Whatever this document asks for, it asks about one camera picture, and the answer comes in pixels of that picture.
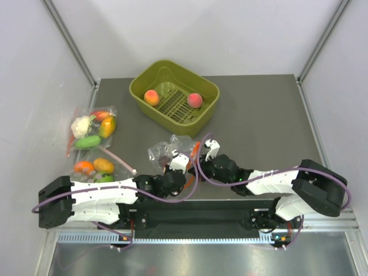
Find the clear zip bag orange seal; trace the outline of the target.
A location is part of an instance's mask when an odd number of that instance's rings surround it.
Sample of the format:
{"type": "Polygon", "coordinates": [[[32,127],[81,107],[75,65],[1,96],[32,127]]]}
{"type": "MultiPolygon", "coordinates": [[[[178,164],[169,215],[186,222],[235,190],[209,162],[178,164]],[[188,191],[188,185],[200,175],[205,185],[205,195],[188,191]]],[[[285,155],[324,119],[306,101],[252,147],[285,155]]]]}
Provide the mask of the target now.
{"type": "Polygon", "coordinates": [[[200,142],[194,141],[188,135],[178,136],[173,134],[169,142],[162,141],[148,149],[149,161],[158,173],[163,173],[165,167],[160,166],[158,163],[158,159],[161,156],[170,156],[172,160],[172,151],[177,150],[190,154],[191,158],[196,160],[199,146],[200,142]]]}

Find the pink fake peach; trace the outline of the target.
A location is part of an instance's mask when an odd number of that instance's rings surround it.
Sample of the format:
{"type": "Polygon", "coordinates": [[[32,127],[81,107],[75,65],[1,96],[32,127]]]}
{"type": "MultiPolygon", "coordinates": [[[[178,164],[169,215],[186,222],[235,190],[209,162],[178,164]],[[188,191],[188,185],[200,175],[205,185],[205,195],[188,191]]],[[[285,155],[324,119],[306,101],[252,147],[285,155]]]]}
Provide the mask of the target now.
{"type": "Polygon", "coordinates": [[[203,104],[202,96],[198,93],[191,93],[187,96],[187,103],[193,109],[200,108],[203,104]]]}

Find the orange fake peach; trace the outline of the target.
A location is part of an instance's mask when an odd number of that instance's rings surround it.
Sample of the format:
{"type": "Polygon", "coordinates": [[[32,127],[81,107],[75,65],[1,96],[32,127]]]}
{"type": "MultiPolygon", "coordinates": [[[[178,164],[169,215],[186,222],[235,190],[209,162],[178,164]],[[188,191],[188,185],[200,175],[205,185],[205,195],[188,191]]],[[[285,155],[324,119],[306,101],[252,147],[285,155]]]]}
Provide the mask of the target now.
{"type": "Polygon", "coordinates": [[[159,94],[151,89],[151,90],[147,90],[145,93],[144,93],[144,101],[149,104],[150,106],[157,106],[160,102],[160,97],[159,97],[159,94]]]}

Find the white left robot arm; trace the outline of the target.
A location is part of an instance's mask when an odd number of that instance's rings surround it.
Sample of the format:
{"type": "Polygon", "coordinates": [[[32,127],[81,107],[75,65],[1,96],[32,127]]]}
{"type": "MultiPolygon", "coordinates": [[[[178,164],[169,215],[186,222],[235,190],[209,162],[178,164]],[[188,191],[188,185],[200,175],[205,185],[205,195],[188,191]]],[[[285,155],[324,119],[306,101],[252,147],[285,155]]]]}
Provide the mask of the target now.
{"type": "Polygon", "coordinates": [[[165,202],[168,196],[179,194],[185,184],[186,177],[180,171],[102,183],[72,181],[69,176],[61,176],[39,191],[39,204],[33,213],[38,214],[38,226],[43,229],[73,221],[124,228],[131,218],[119,205],[133,205],[146,199],[165,202]]]}

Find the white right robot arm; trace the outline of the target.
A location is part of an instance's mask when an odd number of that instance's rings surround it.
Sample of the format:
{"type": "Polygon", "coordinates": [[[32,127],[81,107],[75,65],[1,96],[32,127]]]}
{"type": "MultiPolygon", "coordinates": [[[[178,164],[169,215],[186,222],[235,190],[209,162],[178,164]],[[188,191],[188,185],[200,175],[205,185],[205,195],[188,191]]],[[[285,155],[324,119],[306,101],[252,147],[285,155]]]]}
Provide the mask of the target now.
{"type": "Polygon", "coordinates": [[[247,170],[225,154],[201,155],[196,164],[202,180],[229,187],[240,196],[278,194],[268,213],[270,224],[277,228],[313,212],[338,217],[351,199],[345,178],[310,159],[276,171],[247,170]]]}

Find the green fake lime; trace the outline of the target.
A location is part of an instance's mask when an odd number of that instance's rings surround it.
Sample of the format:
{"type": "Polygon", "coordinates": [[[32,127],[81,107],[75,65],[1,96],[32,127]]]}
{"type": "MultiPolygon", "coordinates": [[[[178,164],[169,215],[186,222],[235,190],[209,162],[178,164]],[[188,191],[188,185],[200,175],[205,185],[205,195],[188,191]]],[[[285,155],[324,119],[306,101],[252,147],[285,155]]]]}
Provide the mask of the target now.
{"type": "Polygon", "coordinates": [[[114,177],[108,172],[98,172],[93,178],[94,183],[114,182],[114,177]]]}

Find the yellow fake potato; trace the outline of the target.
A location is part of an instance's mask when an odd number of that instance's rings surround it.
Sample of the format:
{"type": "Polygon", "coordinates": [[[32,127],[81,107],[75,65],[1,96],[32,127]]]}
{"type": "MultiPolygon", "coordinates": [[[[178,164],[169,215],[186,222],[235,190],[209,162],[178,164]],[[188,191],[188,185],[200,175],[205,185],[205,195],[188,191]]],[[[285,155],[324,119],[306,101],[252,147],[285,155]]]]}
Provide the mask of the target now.
{"type": "Polygon", "coordinates": [[[103,171],[109,174],[114,172],[114,164],[107,159],[97,158],[93,161],[93,165],[96,171],[103,171]]]}

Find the orange green fake mango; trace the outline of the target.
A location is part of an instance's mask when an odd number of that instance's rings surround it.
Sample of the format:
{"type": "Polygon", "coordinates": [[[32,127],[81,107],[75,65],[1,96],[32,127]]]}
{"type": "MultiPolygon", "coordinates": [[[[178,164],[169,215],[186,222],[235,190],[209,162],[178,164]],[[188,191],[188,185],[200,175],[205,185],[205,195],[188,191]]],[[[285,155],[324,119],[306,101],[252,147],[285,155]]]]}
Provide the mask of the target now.
{"type": "Polygon", "coordinates": [[[102,120],[99,128],[99,136],[102,138],[108,138],[116,129],[116,120],[110,116],[102,120]]]}

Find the orange fake tomato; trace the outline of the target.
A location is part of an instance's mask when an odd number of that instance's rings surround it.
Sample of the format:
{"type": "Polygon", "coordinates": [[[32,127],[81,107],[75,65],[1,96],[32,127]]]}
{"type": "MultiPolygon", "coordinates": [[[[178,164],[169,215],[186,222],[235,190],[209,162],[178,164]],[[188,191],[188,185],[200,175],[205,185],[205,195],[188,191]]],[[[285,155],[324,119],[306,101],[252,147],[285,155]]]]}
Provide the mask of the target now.
{"type": "Polygon", "coordinates": [[[94,171],[94,165],[89,161],[79,161],[74,164],[74,172],[75,173],[83,173],[89,175],[94,171]]]}

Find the green fake cucumber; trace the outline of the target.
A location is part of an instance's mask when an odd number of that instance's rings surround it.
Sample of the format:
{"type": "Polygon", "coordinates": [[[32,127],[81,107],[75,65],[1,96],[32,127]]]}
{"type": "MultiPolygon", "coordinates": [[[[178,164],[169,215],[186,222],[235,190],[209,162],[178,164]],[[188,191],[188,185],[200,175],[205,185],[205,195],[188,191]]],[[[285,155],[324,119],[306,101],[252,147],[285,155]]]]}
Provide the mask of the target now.
{"type": "Polygon", "coordinates": [[[73,147],[77,150],[85,150],[88,148],[93,148],[98,146],[101,143],[101,138],[98,135],[91,135],[91,136],[86,136],[83,137],[81,139],[78,139],[73,147]]]}

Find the zip bag with vegetables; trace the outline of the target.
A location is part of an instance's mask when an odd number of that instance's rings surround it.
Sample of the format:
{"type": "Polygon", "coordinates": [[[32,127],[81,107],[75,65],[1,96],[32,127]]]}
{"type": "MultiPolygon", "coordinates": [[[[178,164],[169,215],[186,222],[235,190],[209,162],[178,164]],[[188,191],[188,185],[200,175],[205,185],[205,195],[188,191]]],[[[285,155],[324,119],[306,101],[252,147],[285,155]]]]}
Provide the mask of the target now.
{"type": "MultiPolygon", "coordinates": [[[[116,129],[118,126],[118,111],[117,111],[117,107],[116,106],[103,106],[103,107],[97,107],[97,108],[82,108],[82,107],[78,107],[75,109],[74,112],[74,116],[72,117],[71,120],[71,124],[74,122],[74,120],[78,117],[82,117],[82,116],[89,116],[90,117],[90,126],[89,126],[89,132],[86,136],[91,136],[91,135],[98,135],[99,134],[99,128],[101,125],[102,121],[97,121],[94,116],[91,116],[90,113],[94,112],[94,111],[98,111],[98,110],[107,110],[110,112],[110,116],[114,117],[116,120],[116,129]]],[[[101,143],[93,148],[88,148],[88,149],[75,149],[73,147],[74,143],[78,140],[76,139],[71,131],[71,124],[69,127],[69,131],[68,131],[68,143],[66,145],[66,151],[65,151],[65,155],[67,157],[69,157],[71,155],[72,152],[74,151],[90,151],[92,149],[96,149],[96,148],[104,148],[107,149],[109,148],[112,143],[113,143],[113,139],[114,139],[114,134],[116,132],[115,131],[108,137],[108,138],[101,138],[101,143]]]]}

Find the red fake pepper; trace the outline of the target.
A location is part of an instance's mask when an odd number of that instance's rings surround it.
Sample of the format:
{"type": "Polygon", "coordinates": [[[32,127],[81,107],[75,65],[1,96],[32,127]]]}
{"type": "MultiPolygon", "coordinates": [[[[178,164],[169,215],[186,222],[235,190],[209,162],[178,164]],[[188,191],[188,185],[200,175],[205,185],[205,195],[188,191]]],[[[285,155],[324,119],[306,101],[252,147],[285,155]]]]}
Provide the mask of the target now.
{"type": "Polygon", "coordinates": [[[107,110],[98,110],[90,113],[90,115],[94,116],[97,121],[103,121],[104,119],[110,117],[110,112],[107,110]]]}

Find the white fake cauliflower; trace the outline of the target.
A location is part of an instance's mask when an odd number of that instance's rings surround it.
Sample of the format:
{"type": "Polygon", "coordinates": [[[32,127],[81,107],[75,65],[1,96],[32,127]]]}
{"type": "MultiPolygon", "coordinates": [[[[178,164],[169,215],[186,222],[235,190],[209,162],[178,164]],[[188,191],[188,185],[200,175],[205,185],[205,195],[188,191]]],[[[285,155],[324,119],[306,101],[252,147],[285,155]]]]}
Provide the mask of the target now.
{"type": "Polygon", "coordinates": [[[90,126],[89,116],[82,116],[76,118],[74,122],[71,124],[71,131],[73,136],[76,139],[81,139],[85,137],[89,132],[89,126],[90,126]]]}

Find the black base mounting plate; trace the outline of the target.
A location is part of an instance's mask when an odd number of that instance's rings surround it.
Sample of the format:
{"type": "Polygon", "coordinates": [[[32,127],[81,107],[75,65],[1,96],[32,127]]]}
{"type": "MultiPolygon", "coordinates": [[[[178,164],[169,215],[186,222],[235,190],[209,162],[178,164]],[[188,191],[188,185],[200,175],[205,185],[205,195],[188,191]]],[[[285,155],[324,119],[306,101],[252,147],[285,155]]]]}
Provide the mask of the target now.
{"type": "Polygon", "coordinates": [[[342,205],[329,200],[304,202],[296,195],[266,201],[186,201],[118,204],[117,217],[108,209],[93,218],[98,227],[133,228],[138,239],[200,239],[253,237],[258,232],[298,229],[304,214],[338,217],[342,205]]]}

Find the olive green plastic basket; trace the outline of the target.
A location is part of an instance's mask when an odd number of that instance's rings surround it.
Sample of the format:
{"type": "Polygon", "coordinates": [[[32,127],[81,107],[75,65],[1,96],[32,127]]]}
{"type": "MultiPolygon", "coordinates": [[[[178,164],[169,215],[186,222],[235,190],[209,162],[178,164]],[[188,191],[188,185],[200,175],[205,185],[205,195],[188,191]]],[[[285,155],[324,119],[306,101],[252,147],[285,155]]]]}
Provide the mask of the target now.
{"type": "Polygon", "coordinates": [[[170,61],[152,63],[129,85],[129,92],[143,114],[176,135],[196,134],[212,118],[220,96],[216,84],[170,61]],[[144,101],[147,90],[155,90],[160,102],[153,107],[144,101]],[[193,109],[187,96],[198,93],[203,104],[193,109]]]}

